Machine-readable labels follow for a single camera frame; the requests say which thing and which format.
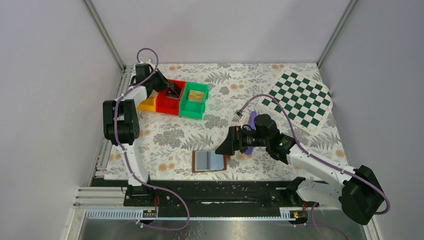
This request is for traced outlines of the brown leather card holder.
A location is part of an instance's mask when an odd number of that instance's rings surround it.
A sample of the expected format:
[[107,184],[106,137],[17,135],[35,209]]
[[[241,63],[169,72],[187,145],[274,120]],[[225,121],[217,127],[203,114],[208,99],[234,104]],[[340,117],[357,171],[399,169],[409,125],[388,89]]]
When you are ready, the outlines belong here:
[[192,151],[192,172],[219,172],[227,169],[229,155],[216,154],[215,150]]

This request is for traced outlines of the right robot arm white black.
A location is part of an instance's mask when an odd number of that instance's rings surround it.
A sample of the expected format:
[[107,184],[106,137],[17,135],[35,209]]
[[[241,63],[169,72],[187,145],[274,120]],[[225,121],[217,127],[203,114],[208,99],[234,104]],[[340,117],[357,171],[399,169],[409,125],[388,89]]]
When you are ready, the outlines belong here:
[[254,125],[253,130],[229,127],[215,153],[233,156],[237,151],[244,153],[249,147],[264,147],[272,159],[299,167],[323,181],[315,183],[303,177],[293,180],[286,193],[287,201],[293,206],[314,202],[334,207],[360,225],[367,225],[378,213],[384,202],[384,192],[371,168],[340,166],[332,160],[320,159],[293,137],[281,133],[268,114],[257,115]]

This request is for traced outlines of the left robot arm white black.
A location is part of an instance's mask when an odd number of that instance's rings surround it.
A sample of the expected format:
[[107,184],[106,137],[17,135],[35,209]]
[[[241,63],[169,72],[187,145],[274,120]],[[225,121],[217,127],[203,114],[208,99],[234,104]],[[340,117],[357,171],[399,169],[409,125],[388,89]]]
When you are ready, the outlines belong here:
[[103,134],[117,147],[124,160],[128,185],[132,188],[140,187],[136,192],[136,199],[148,206],[154,202],[155,192],[149,184],[150,176],[139,152],[138,138],[141,130],[136,107],[153,92],[171,93],[178,98],[182,88],[168,80],[157,66],[150,63],[135,64],[134,69],[135,73],[126,92],[102,104]]

